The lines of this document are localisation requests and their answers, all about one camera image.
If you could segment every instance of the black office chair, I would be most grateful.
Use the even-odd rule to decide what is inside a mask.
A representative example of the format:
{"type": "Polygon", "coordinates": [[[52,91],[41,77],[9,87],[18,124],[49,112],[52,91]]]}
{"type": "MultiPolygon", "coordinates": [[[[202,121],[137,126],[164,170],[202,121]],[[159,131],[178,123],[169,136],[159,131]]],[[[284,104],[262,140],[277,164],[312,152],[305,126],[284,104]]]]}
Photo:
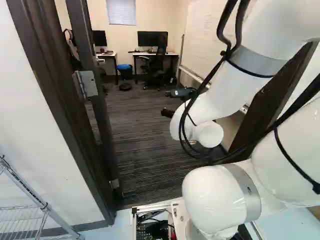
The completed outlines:
{"type": "Polygon", "coordinates": [[[143,89],[148,87],[166,87],[166,74],[164,72],[164,59],[166,55],[166,44],[160,44],[156,51],[155,56],[139,56],[139,58],[144,62],[141,66],[142,71],[147,74],[144,80],[143,89]]]}

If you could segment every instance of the window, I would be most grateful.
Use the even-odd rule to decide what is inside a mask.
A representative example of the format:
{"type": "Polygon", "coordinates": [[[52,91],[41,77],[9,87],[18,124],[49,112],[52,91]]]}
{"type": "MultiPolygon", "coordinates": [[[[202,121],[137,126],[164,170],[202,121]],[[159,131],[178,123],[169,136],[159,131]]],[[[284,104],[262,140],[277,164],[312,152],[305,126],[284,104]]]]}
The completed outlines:
{"type": "Polygon", "coordinates": [[[106,0],[109,24],[136,25],[136,0],[106,0]]]}

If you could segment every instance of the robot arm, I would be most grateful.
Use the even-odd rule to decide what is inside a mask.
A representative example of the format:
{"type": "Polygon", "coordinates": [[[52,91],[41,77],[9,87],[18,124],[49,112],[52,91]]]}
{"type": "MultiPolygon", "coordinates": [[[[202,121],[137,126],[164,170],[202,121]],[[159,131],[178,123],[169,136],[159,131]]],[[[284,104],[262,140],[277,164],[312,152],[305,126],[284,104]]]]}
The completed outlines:
{"type": "MultiPolygon", "coordinates": [[[[185,119],[187,139],[207,148],[218,145],[223,130],[212,120],[238,111],[305,43],[320,38],[319,11],[317,0],[258,0],[245,23],[242,45],[230,62],[222,64],[210,89],[190,108],[188,113],[195,124],[189,117],[185,119]]],[[[175,140],[179,140],[184,109],[182,104],[170,123],[175,140]]],[[[208,240],[227,240],[240,224],[286,208],[320,205],[320,191],[314,185],[320,186],[319,113],[320,98],[263,138],[251,159],[188,173],[182,184],[191,219],[185,230],[187,239],[202,239],[188,238],[198,229],[208,240]],[[275,132],[287,154],[311,180],[288,161],[275,132]]]]}
{"type": "MultiPolygon", "coordinates": [[[[185,119],[187,139],[197,140],[207,148],[217,146],[223,139],[223,129],[212,120],[237,112],[305,43],[319,38],[319,9],[320,2],[316,0],[257,1],[245,22],[242,45],[229,62],[222,64],[210,89],[189,110],[195,124],[189,117],[185,119]]],[[[179,140],[184,109],[182,104],[170,123],[175,140],[179,140]]]]}

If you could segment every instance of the computer monitor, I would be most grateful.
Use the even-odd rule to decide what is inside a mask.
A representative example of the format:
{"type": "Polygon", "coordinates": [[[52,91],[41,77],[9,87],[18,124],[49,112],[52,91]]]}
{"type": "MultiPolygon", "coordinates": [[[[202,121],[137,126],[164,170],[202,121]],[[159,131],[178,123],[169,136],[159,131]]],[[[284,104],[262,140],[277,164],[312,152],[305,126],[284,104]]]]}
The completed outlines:
{"type": "Polygon", "coordinates": [[[105,31],[93,30],[93,42],[96,47],[106,47],[107,46],[107,37],[105,31]]]}
{"type": "Polygon", "coordinates": [[[139,47],[157,47],[162,35],[166,36],[166,45],[168,45],[167,31],[138,31],[137,34],[139,47]]]}

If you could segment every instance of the whiteboard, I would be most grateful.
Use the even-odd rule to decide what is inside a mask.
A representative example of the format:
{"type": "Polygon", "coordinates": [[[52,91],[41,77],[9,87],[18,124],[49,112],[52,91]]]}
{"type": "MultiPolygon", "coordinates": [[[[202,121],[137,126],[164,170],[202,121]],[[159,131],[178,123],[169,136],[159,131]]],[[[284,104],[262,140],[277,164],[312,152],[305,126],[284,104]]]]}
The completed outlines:
{"type": "MultiPolygon", "coordinates": [[[[217,26],[227,0],[194,0],[188,6],[181,65],[205,78],[221,59],[220,52],[227,46],[217,37],[217,26]]],[[[250,13],[256,0],[251,0],[250,13]]],[[[224,35],[234,44],[238,4],[224,29],[224,35]]]]}

